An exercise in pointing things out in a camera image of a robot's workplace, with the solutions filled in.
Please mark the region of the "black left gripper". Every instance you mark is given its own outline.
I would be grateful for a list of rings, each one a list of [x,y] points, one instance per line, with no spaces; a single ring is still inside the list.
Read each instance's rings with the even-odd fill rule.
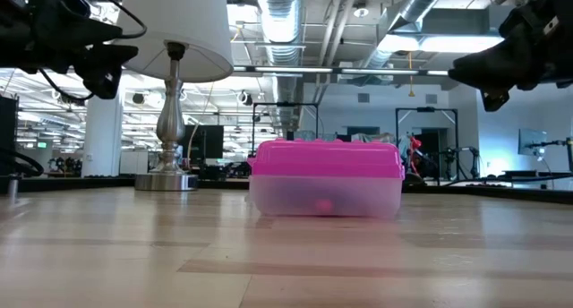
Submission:
[[[0,68],[48,67],[62,54],[122,34],[91,19],[86,0],[0,0]],[[73,69],[78,75],[112,73],[137,54],[134,46],[94,45],[74,58]]]

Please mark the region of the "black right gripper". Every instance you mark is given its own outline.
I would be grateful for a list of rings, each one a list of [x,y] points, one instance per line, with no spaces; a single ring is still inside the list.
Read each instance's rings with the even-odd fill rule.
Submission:
[[[456,59],[448,76],[480,90],[573,85],[573,0],[532,0],[500,25],[494,47]]]

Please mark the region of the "clear pencil box pink lid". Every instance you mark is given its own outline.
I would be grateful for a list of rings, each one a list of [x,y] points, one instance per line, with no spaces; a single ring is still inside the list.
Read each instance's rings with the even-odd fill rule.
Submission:
[[[393,218],[405,178],[398,148],[384,142],[263,142],[253,158],[248,200],[269,216]],[[341,187],[345,195],[318,195],[310,187]],[[329,215],[316,211],[331,200]]]

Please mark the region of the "clear plastic pencil box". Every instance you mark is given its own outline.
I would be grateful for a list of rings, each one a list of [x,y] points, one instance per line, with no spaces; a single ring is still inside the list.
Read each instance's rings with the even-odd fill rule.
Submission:
[[[0,196],[8,193],[9,178],[0,176]],[[247,191],[247,182],[211,182],[199,181],[199,189],[219,189]],[[134,187],[133,178],[104,177],[104,178],[23,178],[18,181],[18,192],[53,192],[80,189],[99,189],[112,187]],[[341,187],[310,187],[311,193],[318,195],[345,195]],[[418,194],[456,194],[511,199],[519,201],[538,201],[573,206],[573,192],[517,189],[492,186],[406,186],[401,188],[402,193]]]

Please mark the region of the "white pillar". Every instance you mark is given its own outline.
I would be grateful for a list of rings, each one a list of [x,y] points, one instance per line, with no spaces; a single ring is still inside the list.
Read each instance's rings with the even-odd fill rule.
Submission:
[[[81,176],[119,175],[124,93],[87,104]]]

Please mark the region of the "white shade silver table lamp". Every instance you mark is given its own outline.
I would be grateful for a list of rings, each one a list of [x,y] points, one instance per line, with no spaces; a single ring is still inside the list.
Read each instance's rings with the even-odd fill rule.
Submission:
[[[166,85],[156,129],[158,165],[138,174],[134,187],[190,191],[195,179],[178,165],[178,141],[185,132],[180,97],[184,83],[220,81],[234,70],[227,0],[122,0],[122,8],[116,22],[125,35],[120,42],[139,49],[125,68]]]

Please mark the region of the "pale patterned cloth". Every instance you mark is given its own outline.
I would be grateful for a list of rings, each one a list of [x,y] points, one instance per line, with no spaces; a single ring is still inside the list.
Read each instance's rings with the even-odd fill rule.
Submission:
[[[351,135],[351,141],[384,142],[391,144],[399,144],[400,140],[401,138],[397,137],[393,133],[378,133],[378,134],[355,133]]]

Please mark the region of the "black cabinet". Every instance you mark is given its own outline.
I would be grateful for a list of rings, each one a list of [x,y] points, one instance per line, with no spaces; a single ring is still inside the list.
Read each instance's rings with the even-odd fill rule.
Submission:
[[[7,150],[14,151],[16,143],[18,103],[15,99],[0,96],[0,176],[13,172],[10,162],[14,157]]]

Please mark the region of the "black monitor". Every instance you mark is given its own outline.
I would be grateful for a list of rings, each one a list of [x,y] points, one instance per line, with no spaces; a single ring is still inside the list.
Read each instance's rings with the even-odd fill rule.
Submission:
[[[186,125],[184,137],[178,141],[183,147],[183,158],[194,165],[205,159],[223,158],[224,127],[222,125]]]

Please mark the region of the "long ceiling light strip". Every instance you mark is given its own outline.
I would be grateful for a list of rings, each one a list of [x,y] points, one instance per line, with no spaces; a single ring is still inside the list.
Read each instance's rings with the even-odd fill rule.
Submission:
[[[423,69],[366,69],[340,67],[297,67],[297,66],[236,66],[236,73],[309,73],[309,74],[350,74],[350,75],[412,75],[412,76],[448,76],[444,70]]]

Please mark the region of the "black rig frame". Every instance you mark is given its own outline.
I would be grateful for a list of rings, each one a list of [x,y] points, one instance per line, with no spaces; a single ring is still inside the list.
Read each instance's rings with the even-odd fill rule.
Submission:
[[[256,112],[256,108],[258,106],[264,106],[264,107],[276,107],[276,108],[281,108],[281,107],[289,107],[289,108],[296,108],[296,107],[313,107],[315,109],[315,140],[319,139],[319,124],[320,124],[320,116],[319,116],[319,103],[304,103],[304,102],[288,102],[288,101],[282,101],[282,102],[253,102],[252,104],[252,117],[251,117],[251,124],[252,124],[252,145],[251,145],[251,152],[250,155],[248,156],[248,158],[252,158],[255,156],[255,119],[257,116],[261,115],[261,113],[257,113]]]
[[[398,107],[395,109],[395,132],[396,135],[396,146],[400,143],[400,124],[412,113],[442,113],[449,121],[454,124],[454,146],[452,148],[447,147],[444,150],[437,152],[432,152],[432,155],[446,156],[450,155],[456,164],[456,174],[454,178],[458,178],[462,172],[460,160],[459,160],[459,125],[458,125],[458,110],[456,108],[439,108],[439,107]]]

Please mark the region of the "pale wall screen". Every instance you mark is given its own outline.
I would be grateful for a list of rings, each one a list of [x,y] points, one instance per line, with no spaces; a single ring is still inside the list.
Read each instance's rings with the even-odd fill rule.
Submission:
[[[544,144],[546,142],[547,132],[520,129],[518,131],[517,152],[523,156],[543,156],[545,153]]]

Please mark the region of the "silver ceiling air duct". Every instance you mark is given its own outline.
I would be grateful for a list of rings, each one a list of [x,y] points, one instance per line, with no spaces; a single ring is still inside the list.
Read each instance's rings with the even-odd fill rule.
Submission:
[[[265,43],[268,64],[276,67],[299,66],[304,0],[257,0],[261,8],[261,30]],[[275,102],[296,102],[298,78],[280,74],[272,79],[272,93]],[[277,107],[275,117],[280,124],[290,120],[293,108]]]

